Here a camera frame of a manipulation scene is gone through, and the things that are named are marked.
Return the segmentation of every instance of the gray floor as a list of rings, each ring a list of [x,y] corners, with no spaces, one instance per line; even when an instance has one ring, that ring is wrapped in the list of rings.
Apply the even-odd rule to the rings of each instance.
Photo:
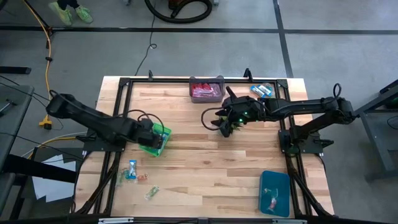
[[[93,12],[95,21],[90,27],[150,27],[152,21],[142,1],[133,1],[129,7],[117,0],[80,2]],[[60,26],[47,9],[47,3],[32,1],[49,24]],[[393,0],[280,0],[279,4],[286,29],[398,29],[394,11],[398,2]],[[165,2],[158,5],[167,11]],[[6,9],[16,17],[0,11],[0,23],[36,25],[21,2],[13,1]],[[201,5],[192,4],[182,14],[194,14],[201,9]],[[87,25],[76,19],[74,26]],[[221,0],[220,7],[204,21],[176,26],[156,20],[155,27],[275,29],[277,25],[272,0]],[[72,93],[94,106],[102,77],[133,75],[145,54],[148,38],[148,33],[55,34],[51,88]],[[305,79],[309,98],[330,96],[333,85],[339,82],[343,86],[342,96],[358,108],[398,78],[396,35],[287,35],[286,39],[294,77]],[[240,77],[249,67],[256,77],[285,77],[278,34],[155,33],[153,42],[158,48],[150,50],[139,74],[145,75],[151,69],[154,75]],[[44,46],[41,32],[0,32],[0,64],[32,67],[29,76],[7,77],[33,85],[43,95],[47,55]],[[33,101],[19,134],[41,142],[86,130],[73,121],[64,121],[62,131],[45,131],[37,126],[44,114],[44,108]],[[335,213],[343,218],[397,223],[398,180],[371,184],[364,180],[364,174],[381,166],[360,120],[348,126],[331,126],[322,135],[335,140],[325,150]],[[12,152],[21,155],[33,146],[18,140]]]

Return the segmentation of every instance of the person's foot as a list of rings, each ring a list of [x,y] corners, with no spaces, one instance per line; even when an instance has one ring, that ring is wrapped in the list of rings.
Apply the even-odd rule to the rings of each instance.
[[[88,10],[87,8],[83,7],[83,6],[79,6],[76,9],[76,13],[79,16],[80,19],[82,19],[83,22],[85,23],[92,23],[93,22],[93,18],[90,15],[90,10]]]
[[[72,15],[68,9],[62,10],[57,2],[51,2],[49,8],[61,19],[61,21],[67,25],[72,25]]]

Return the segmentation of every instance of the white paper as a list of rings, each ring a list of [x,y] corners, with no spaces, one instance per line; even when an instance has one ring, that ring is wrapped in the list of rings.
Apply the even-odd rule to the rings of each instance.
[[[63,160],[63,156],[54,156],[44,162],[51,162]],[[48,165],[59,168],[76,171],[76,161],[63,163],[63,161],[51,162]],[[33,185],[35,189],[36,198],[46,196],[46,202],[52,202],[63,198],[71,197],[73,195],[74,183],[62,182],[58,180],[48,180],[41,177],[33,177]]]

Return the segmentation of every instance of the blue tray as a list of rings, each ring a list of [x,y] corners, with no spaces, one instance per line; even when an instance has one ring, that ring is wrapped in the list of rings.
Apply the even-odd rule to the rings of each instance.
[[[277,203],[273,210],[269,209],[272,196],[275,197],[277,191]],[[260,177],[259,188],[259,210],[262,213],[277,215],[280,217],[289,216],[290,182],[289,175],[264,171]]]

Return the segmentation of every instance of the black hose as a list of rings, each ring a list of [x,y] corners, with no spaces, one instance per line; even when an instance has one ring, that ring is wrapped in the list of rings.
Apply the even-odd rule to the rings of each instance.
[[[186,18],[186,19],[176,19],[175,18],[184,6],[186,6],[187,4],[189,4],[191,2],[197,2],[197,1],[203,2],[207,6],[207,9],[203,14],[201,14],[199,16],[192,17],[192,18]],[[174,23],[174,24],[188,24],[188,23],[192,23],[192,22],[201,21],[202,19],[205,19],[206,17],[208,17],[211,13],[211,10],[213,9],[213,5],[210,0],[183,0],[182,2],[180,2],[178,4],[177,8],[174,9],[171,16],[167,17],[167,16],[162,15],[158,11],[156,11],[156,9],[150,3],[150,0],[145,0],[145,4],[147,5],[150,12],[153,15],[155,15],[156,17],[158,17],[160,20],[163,20],[163,21],[169,22],[169,23]]]

